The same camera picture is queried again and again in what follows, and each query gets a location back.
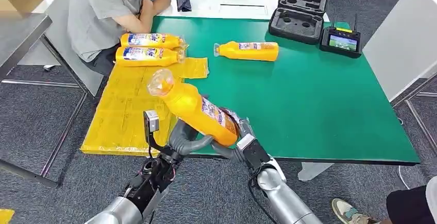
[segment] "gray carpet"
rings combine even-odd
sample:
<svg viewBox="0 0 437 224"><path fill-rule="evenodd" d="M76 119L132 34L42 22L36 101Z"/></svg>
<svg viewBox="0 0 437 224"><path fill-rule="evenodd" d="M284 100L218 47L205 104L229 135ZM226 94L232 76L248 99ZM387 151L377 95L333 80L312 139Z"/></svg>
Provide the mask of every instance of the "gray carpet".
<svg viewBox="0 0 437 224"><path fill-rule="evenodd" d="M395 2L330 0L331 7L337 7L338 21L350 22L355 12L360 12L360 17L363 13L359 27L367 37ZM18 66L9 77L71 81L60 67L44 72L37 66ZM0 158L38 173L80 92L0 84L0 93ZM437 99L421 97L413 99L413 103L437 138L436 117L432 115L437 113ZM406 133L423 161L418 166L402 167L402 173L410 186L423 185L437 175L436 156L408 108L400 105L396 112L404 120ZM141 157L89 155L78 150L93 113L94 106L87 100L50 170L49 178L63 180L62 187L50 189L0 170L0 208L16 210L12 223L82 223L102 210L136 173L144 160ZM297 180L298 163L280 165L288 185L323 223L340 223L330 209L334 197L350 201L361 212L385 218L386 195L404 189L396 175L397 166L336 164L303 183ZM246 188L247 178L241 164L186 159L153 223L269 223Z"/></svg>

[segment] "sneaker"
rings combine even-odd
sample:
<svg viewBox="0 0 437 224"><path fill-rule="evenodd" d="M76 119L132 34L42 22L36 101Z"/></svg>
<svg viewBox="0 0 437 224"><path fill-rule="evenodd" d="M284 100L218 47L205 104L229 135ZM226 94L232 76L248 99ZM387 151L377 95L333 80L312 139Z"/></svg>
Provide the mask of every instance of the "sneaker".
<svg viewBox="0 0 437 224"><path fill-rule="evenodd" d="M376 218L358 213L352 205L339 198L331 202L332 210L344 224L377 224L380 221Z"/></svg>

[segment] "black pants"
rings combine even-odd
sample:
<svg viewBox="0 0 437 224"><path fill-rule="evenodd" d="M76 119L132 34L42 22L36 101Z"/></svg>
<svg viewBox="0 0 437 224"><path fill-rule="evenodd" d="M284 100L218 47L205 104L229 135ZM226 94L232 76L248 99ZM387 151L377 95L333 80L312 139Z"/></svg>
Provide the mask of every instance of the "black pants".
<svg viewBox="0 0 437 224"><path fill-rule="evenodd" d="M117 44L111 48L103 49L91 62L84 62L84 64L92 71L98 72L104 76L111 74L114 68L115 52L120 47Z"/></svg>
<svg viewBox="0 0 437 224"><path fill-rule="evenodd" d="M426 186L421 186L387 196L387 212L393 224L435 224L425 190Z"/></svg>

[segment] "open equipment case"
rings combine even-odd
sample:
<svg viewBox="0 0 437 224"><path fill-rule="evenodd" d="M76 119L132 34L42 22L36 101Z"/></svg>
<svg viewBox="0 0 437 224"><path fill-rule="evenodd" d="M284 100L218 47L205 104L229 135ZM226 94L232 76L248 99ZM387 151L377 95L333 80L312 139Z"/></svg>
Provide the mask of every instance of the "open equipment case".
<svg viewBox="0 0 437 224"><path fill-rule="evenodd" d="M272 35L315 45L323 29L328 0L278 0L268 24Z"/></svg>

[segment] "orange bottle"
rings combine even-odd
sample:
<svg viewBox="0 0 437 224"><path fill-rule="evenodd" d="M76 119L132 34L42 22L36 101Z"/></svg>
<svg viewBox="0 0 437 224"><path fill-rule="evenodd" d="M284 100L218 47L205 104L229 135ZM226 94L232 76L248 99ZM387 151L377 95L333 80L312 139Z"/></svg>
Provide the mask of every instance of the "orange bottle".
<svg viewBox="0 0 437 224"><path fill-rule="evenodd" d="M119 47L115 62L124 67L169 66L185 60L185 48L177 50L150 47Z"/></svg>
<svg viewBox="0 0 437 224"><path fill-rule="evenodd" d="M162 33L125 33L120 37L120 43L122 46L145 46L167 49L186 47L181 37Z"/></svg>
<svg viewBox="0 0 437 224"><path fill-rule="evenodd" d="M231 59L247 59L260 61L276 61L279 46L275 42L228 42L223 45L214 44L214 56L225 56Z"/></svg>
<svg viewBox="0 0 437 224"><path fill-rule="evenodd" d="M197 88L188 83L175 82L166 68L156 71L147 88L160 97L169 110L204 135L211 135L224 145L237 141L238 133L232 118L203 98Z"/></svg>

